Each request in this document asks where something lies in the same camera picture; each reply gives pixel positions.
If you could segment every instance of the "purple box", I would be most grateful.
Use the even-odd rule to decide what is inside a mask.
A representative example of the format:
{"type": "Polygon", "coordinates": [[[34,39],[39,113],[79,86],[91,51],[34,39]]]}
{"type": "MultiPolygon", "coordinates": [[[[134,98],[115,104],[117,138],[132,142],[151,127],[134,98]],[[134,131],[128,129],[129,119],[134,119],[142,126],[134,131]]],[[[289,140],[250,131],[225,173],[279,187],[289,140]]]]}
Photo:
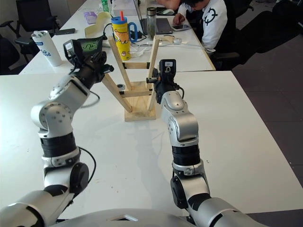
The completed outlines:
{"type": "Polygon", "coordinates": [[[84,17],[86,18],[87,23],[95,24],[97,20],[97,15],[94,12],[84,12],[84,17]]]}

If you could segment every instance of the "gray carpet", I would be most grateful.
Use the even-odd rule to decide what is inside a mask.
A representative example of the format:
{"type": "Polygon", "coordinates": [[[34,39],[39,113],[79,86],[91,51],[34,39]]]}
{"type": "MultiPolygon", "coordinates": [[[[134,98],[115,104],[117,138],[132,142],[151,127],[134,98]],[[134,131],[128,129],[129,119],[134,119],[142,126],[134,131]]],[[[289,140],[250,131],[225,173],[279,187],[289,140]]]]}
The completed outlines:
{"type": "MultiPolygon", "coordinates": [[[[262,11],[271,11],[274,5],[268,0],[253,1],[255,10],[239,17],[237,27],[244,27],[262,11]]],[[[255,54],[233,73],[303,185],[303,35],[267,53],[255,54]]],[[[250,216],[273,227],[303,226],[303,210],[250,216]]]]}

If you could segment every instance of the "white sweatshirt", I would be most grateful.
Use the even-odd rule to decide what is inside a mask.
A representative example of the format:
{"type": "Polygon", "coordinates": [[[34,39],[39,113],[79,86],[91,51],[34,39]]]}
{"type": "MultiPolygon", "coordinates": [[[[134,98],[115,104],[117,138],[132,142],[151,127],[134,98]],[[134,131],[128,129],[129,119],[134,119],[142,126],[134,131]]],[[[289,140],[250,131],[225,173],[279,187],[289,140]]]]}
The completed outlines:
{"type": "MultiPolygon", "coordinates": [[[[193,9],[186,4],[179,7],[178,13],[186,17],[186,10],[190,13],[193,9]]],[[[215,52],[215,47],[227,24],[227,9],[224,0],[210,0],[203,11],[202,45],[207,53],[215,52]]]]}

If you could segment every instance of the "white tumbler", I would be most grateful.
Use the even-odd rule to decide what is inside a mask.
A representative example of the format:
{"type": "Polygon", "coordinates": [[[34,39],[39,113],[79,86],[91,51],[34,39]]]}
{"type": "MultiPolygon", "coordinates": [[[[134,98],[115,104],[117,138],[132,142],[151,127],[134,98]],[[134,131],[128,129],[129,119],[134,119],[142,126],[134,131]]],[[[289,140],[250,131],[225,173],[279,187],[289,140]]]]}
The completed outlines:
{"type": "Polygon", "coordinates": [[[62,59],[48,31],[35,31],[31,36],[51,66],[62,64],[62,59]]]}

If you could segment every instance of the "silver robot arm segment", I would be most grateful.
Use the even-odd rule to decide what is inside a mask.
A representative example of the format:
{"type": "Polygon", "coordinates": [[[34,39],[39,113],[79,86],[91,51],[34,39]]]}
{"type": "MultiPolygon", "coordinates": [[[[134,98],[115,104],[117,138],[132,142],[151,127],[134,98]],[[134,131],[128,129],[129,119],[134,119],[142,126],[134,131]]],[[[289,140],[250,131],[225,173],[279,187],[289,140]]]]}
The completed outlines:
{"type": "Polygon", "coordinates": [[[55,223],[73,198],[89,180],[89,169],[80,162],[71,122],[84,104],[90,88],[113,71],[105,64],[106,53],[84,58],[80,43],[64,44],[65,55],[78,72],[65,76],[50,93],[49,99],[35,105],[31,117],[39,127],[44,151],[44,190],[34,191],[0,211],[0,225],[6,227],[45,227],[55,223]]]}
{"type": "Polygon", "coordinates": [[[176,91],[181,89],[174,82],[176,61],[161,60],[159,68],[160,72],[155,71],[147,82],[155,83],[162,119],[168,124],[175,173],[170,185],[175,204],[186,209],[189,221],[198,227],[264,227],[226,201],[210,196],[199,154],[198,122],[176,91]]]}

